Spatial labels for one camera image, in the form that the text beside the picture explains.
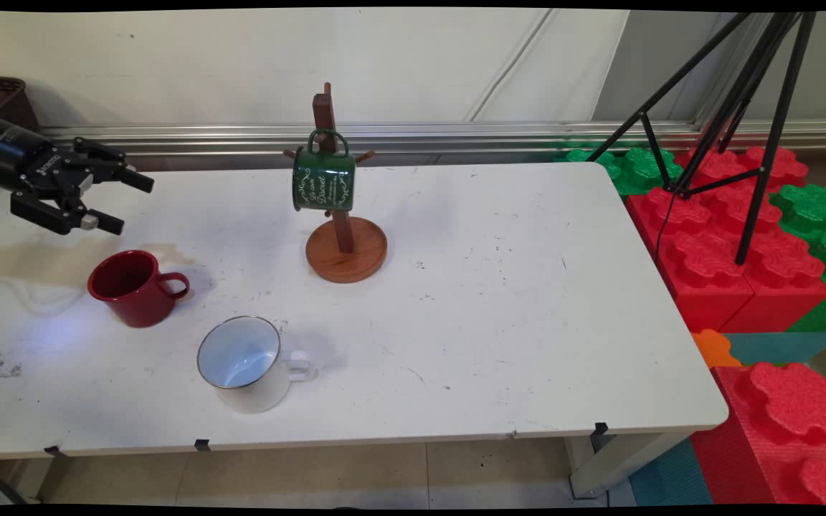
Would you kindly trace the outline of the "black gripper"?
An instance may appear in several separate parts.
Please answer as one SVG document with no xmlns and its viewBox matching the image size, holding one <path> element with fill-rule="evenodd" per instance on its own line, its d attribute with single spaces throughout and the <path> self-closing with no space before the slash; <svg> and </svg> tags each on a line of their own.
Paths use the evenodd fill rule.
<svg viewBox="0 0 826 516">
<path fill-rule="evenodd" d="M 0 118 L 0 189 L 13 192 L 10 210 L 20 219 L 59 235 L 73 229 L 121 235 L 123 219 L 81 202 L 94 183 L 112 181 L 145 193 L 154 186 L 151 177 L 139 173 L 127 162 L 127 154 L 114 147 L 76 137 L 72 149 L 60 149 L 48 138 Z"/>
</svg>

